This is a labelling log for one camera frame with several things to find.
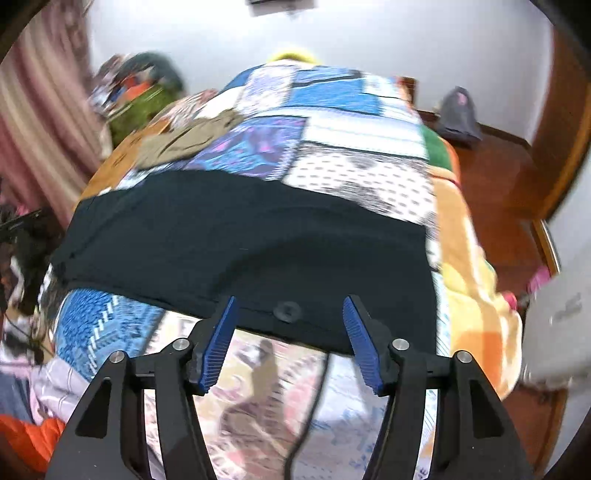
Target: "black button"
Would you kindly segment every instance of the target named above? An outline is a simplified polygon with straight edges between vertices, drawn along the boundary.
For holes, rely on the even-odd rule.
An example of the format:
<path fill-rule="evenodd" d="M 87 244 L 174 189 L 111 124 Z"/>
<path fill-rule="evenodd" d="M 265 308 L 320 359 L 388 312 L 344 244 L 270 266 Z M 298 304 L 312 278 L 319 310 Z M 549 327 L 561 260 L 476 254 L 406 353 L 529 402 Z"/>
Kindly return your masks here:
<path fill-rule="evenodd" d="M 281 301 L 273 309 L 277 319 L 286 323 L 293 323 L 301 319 L 301 307 L 294 301 Z"/>

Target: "white wall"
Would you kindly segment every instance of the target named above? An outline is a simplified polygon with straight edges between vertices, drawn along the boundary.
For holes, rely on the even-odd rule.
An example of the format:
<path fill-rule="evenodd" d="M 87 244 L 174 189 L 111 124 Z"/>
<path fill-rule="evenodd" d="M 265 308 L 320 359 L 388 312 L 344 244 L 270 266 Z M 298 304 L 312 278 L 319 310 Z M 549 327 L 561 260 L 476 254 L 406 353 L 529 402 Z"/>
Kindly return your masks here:
<path fill-rule="evenodd" d="M 591 150 L 548 226 L 564 269 L 591 242 Z"/>
<path fill-rule="evenodd" d="M 94 68 L 115 53 L 168 54 L 188 91 L 221 88 L 286 46 L 323 63 L 419 81 L 418 108 L 473 95 L 481 123 L 531 141 L 551 66 L 551 25 L 529 0 L 306 0 L 253 16 L 246 0 L 95 0 Z"/>

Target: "pink fabric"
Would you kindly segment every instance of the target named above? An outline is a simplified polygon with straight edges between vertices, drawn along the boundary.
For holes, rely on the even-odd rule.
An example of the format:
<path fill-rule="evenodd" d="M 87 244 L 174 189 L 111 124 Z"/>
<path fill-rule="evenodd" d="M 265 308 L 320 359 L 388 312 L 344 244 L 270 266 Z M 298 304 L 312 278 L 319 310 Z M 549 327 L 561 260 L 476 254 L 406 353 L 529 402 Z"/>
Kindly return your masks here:
<path fill-rule="evenodd" d="M 0 177 L 28 209 L 67 226 L 100 164 L 101 121 L 89 84 L 81 0 L 53 0 L 0 64 Z"/>

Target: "metal screw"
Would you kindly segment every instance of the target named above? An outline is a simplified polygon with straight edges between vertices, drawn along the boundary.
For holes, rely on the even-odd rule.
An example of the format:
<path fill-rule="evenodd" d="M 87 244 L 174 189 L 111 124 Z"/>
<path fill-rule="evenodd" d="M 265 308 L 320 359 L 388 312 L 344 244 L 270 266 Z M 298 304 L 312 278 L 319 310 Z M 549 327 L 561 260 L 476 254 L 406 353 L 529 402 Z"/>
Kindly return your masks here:
<path fill-rule="evenodd" d="M 464 350 L 460 350 L 457 353 L 457 359 L 463 364 L 469 364 L 470 362 L 472 362 L 472 355 L 470 355 L 468 352 Z"/>
<path fill-rule="evenodd" d="M 185 350 L 189 346 L 189 341 L 186 338 L 177 338 L 173 342 L 173 348 L 175 350 Z"/>
<path fill-rule="evenodd" d="M 408 350 L 408 347 L 410 347 L 410 344 L 404 338 L 397 338 L 396 340 L 394 340 L 392 342 L 392 346 L 396 350 Z"/>
<path fill-rule="evenodd" d="M 114 364 L 118 364 L 125 358 L 125 354 L 121 350 L 117 350 L 109 355 L 109 360 L 111 360 Z"/>

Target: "blue quilt patch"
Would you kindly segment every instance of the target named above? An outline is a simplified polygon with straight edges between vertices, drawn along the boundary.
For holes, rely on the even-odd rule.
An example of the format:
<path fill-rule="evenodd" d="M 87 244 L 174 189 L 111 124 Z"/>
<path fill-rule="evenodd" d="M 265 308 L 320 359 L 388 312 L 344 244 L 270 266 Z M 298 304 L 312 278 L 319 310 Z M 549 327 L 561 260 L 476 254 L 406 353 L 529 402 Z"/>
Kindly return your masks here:
<path fill-rule="evenodd" d="M 57 356 L 91 381 L 112 352 L 142 354 L 163 313 L 161 308 L 111 293 L 73 290 L 57 323 Z"/>
<path fill-rule="evenodd" d="M 276 180 L 293 161 L 305 124 L 305 118 L 292 116 L 248 119 L 199 152 L 184 169 Z"/>
<path fill-rule="evenodd" d="M 251 69 L 248 70 L 244 70 L 244 72 L 239 73 L 238 75 L 236 75 L 232 81 L 230 83 L 228 83 L 219 93 L 223 93 L 226 90 L 229 90 L 230 88 L 234 88 L 234 87 L 242 87 L 246 85 L 246 82 L 248 81 L 248 77 L 251 75 L 252 72 L 254 72 L 256 69 L 261 68 L 263 65 L 257 65 L 256 67 L 253 67 Z"/>
<path fill-rule="evenodd" d="M 324 80 L 351 77 L 355 74 L 359 76 L 356 70 L 318 66 L 311 70 L 300 70 L 295 74 L 294 83 L 321 82 Z"/>
<path fill-rule="evenodd" d="M 351 112 L 379 115 L 381 109 L 375 95 L 363 93 L 363 80 L 335 80 L 297 86 L 283 106 L 316 106 L 342 108 Z"/>

